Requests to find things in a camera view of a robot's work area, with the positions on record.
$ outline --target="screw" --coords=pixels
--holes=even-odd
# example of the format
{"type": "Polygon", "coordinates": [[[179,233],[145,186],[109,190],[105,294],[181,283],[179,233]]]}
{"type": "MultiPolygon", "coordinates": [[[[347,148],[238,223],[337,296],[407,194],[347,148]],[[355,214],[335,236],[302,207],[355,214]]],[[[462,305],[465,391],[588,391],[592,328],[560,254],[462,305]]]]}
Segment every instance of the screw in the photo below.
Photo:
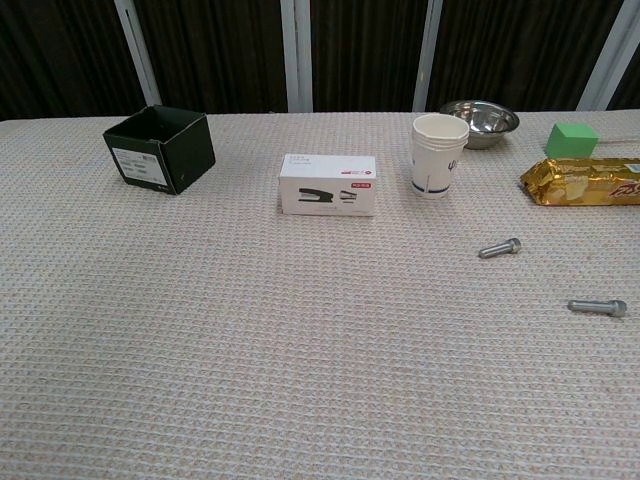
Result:
{"type": "Polygon", "coordinates": [[[493,247],[483,248],[478,253],[480,258],[491,258],[503,253],[518,253],[522,248],[520,240],[517,238],[510,238],[504,243],[494,245],[493,247]]]}
{"type": "Polygon", "coordinates": [[[622,317],[627,311],[627,304],[622,300],[609,302],[591,302],[585,300],[571,300],[567,308],[573,312],[606,313],[611,317],[622,317]]]}

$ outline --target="gold wrapper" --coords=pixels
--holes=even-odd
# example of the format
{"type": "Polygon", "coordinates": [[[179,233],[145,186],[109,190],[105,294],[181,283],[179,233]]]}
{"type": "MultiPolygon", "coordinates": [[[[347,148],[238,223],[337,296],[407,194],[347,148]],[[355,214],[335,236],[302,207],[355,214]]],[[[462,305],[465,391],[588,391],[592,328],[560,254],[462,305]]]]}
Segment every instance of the gold wrapper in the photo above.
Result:
{"type": "Polygon", "coordinates": [[[547,158],[520,181],[539,205],[640,205],[640,158],[547,158]]]}

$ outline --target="metal bowl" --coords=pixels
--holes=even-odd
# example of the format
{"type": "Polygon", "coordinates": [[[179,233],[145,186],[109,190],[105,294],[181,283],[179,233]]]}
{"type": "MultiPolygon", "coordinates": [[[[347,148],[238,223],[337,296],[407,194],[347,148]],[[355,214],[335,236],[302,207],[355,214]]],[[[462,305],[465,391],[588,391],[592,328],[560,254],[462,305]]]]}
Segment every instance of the metal bowl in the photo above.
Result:
{"type": "Polygon", "coordinates": [[[511,110],[483,100],[450,102],[442,106],[440,113],[461,118],[469,124],[469,143],[465,148],[471,150],[494,146],[520,125],[520,119],[511,110]]]}

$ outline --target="curtain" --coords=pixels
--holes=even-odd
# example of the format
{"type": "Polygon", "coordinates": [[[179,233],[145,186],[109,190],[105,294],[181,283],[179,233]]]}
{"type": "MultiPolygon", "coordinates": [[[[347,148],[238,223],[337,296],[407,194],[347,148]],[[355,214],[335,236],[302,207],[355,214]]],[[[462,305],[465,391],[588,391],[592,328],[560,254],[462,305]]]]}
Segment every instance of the curtain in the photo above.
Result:
{"type": "Polygon", "coordinates": [[[286,112],[279,0],[136,0],[165,105],[286,112]]]}
{"type": "Polygon", "coordinates": [[[0,56],[1,120],[144,106],[112,1],[0,2],[0,56]]]}
{"type": "Polygon", "coordinates": [[[311,0],[314,110],[410,111],[427,0],[311,0]]]}
{"type": "Polygon", "coordinates": [[[623,0],[444,0],[426,110],[574,110],[623,0]]]}
{"type": "Polygon", "coordinates": [[[636,48],[607,110],[640,108],[640,46],[636,48]]]}

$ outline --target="green cube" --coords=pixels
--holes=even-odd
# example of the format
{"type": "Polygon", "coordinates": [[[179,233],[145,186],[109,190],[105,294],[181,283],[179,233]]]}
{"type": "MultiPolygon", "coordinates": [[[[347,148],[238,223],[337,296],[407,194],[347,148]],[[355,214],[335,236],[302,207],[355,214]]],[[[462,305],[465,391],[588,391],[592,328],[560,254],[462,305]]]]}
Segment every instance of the green cube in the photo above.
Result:
{"type": "Polygon", "coordinates": [[[586,123],[556,123],[544,151],[549,158],[586,158],[597,143],[598,134],[586,123]]]}

